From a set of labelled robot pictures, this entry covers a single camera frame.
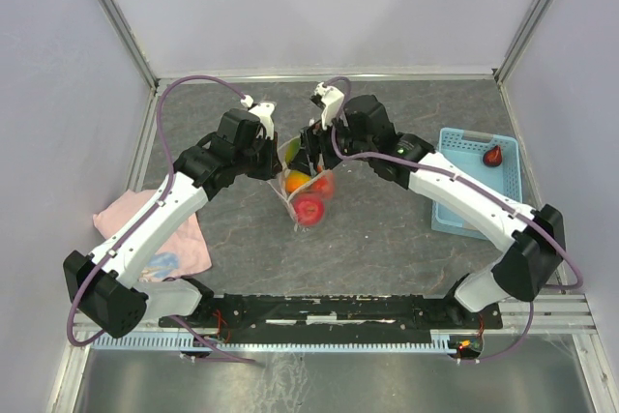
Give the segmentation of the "green round fruit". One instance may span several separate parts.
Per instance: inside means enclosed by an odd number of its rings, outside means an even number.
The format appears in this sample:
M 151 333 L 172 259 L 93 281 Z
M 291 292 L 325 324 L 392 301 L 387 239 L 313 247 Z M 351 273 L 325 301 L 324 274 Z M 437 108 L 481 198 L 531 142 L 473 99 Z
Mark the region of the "green round fruit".
M 291 165 L 301 148 L 301 138 L 292 138 L 286 145 L 284 153 L 284 161 L 287 165 Z

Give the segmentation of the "orange round fruit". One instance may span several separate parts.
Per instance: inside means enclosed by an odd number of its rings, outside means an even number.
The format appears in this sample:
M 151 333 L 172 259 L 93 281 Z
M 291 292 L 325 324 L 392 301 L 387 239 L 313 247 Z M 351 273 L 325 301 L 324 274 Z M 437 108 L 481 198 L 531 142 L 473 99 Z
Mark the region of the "orange round fruit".
M 312 180 L 311 176 L 307 174 L 297 171 L 290 170 L 285 177 L 284 188 L 285 191 L 289 194 L 292 194 L 296 190 L 300 189 L 305 183 Z

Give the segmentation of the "clear polka dot zip bag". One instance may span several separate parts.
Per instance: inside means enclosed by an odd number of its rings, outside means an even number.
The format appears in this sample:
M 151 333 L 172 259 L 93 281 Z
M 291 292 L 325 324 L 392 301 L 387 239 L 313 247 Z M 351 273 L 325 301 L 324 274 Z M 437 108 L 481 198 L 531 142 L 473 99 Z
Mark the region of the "clear polka dot zip bag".
M 304 227 L 304 226 L 301 226 L 300 224 L 298 224 L 297 219 L 296 219 L 296 215 L 295 215 L 295 212 L 294 212 L 294 209 L 293 209 L 293 206 L 292 206 L 292 202 L 299 194 L 302 194 L 302 193 L 317 194 L 322 199 L 322 201 L 323 201 L 323 203 L 325 205 L 325 213 L 326 213 L 327 205 L 331 201 L 332 198 L 325 199 L 320 194 L 318 194 L 317 192 L 314 192 L 310 187 L 311 187 L 312 183 L 315 181 L 316 177 L 324 176 L 327 173 L 331 173 L 332 176 L 334 177 L 334 180 L 335 180 L 335 175 L 334 175 L 332 170 L 326 169 L 323 166 L 322 160 L 319 160 L 317 171 L 313 171 L 312 174 L 309 175 L 309 176 L 312 177 L 312 180 L 307 182 L 307 183 L 305 183 L 300 189 L 296 190 L 292 194 L 287 193 L 285 191 L 285 188 L 284 188 L 284 181 L 285 181 L 286 175 L 288 174 L 288 172 L 290 170 L 297 170 L 297 171 L 299 171 L 298 170 L 298 154 L 295 157 L 295 159 L 294 159 L 294 161 L 292 162 L 291 165 L 287 165 L 285 163 L 285 161 L 284 161 L 284 153 L 285 153 L 285 150 L 286 150 L 286 145 L 287 145 L 287 143 L 290 140 L 291 139 L 286 141 L 278 149 L 278 155 L 280 157 L 280 161 L 281 161 L 281 165 L 282 165 L 282 172 L 277 176 L 276 179 L 269 181 L 268 184 L 272 188 L 272 190 L 275 192 L 275 194 L 279 198 L 279 200 L 282 202 L 282 204 L 284 205 L 284 207 L 285 207 L 288 215 L 290 216 L 290 218 L 294 221 L 295 228 L 299 228 L 299 227 L 310 228 L 310 227 Z

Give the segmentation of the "red round apple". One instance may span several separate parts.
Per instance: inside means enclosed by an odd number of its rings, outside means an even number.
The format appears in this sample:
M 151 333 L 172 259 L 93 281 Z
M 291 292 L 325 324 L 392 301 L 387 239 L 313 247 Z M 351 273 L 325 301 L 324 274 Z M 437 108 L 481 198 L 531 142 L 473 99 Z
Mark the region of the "red round apple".
M 325 213 L 322 199 L 313 193 L 299 194 L 292 202 L 298 224 L 312 227 L 320 223 Z

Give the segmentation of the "dark red pointed fruit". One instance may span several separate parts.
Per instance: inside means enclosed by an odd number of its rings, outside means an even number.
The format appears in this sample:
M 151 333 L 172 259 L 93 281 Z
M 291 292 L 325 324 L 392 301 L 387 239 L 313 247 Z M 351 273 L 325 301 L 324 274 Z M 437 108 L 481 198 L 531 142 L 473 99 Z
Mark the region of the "dark red pointed fruit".
M 488 167 L 498 167 L 503 162 L 502 150 L 495 145 L 483 154 L 483 164 Z

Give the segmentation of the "bright red fruit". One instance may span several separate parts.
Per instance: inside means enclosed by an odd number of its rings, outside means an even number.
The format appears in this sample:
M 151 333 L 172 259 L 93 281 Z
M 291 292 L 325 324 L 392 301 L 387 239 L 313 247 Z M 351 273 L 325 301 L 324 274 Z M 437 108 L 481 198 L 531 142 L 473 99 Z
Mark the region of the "bright red fruit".
M 316 177 L 310 187 L 314 192 L 317 192 L 325 199 L 330 199 L 335 193 L 335 180 L 331 173 L 324 176 Z

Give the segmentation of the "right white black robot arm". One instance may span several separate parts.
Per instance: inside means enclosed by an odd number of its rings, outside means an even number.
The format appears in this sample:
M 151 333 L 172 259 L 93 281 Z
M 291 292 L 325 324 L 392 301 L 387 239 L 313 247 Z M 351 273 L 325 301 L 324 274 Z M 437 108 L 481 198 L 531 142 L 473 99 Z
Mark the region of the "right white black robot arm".
M 347 101 L 336 88 L 316 92 L 319 122 L 303 128 L 300 159 L 332 169 L 366 162 L 374 173 L 455 212 L 500 251 L 483 270 L 457 282 L 443 305 L 452 325 L 465 327 L 479 311 L 507 298 L 532 303 L 563 261 L 565 230 L 559 210 L 517 202 L 452 165 L 413 133 L 399 133 L 373 95 Z

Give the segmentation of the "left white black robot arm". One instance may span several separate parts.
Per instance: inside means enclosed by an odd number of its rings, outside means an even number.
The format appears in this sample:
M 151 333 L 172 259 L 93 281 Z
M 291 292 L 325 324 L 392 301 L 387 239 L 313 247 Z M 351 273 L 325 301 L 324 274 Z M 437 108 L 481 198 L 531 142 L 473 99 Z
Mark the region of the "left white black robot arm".
M 146 204 L 120 230 L 88 254 L 72 251 L 63 271 L 73 310 L 113 338 L 144 319 L 183 316 L 194 326 L 214 314 L 210 291 L 190 278 L 143 282 L 155 252 L 192 214 L 236 177 L 270 180 L 281 171 L 273 103 L 226 111 L 208 147 L 193 145 L 173 164 Z

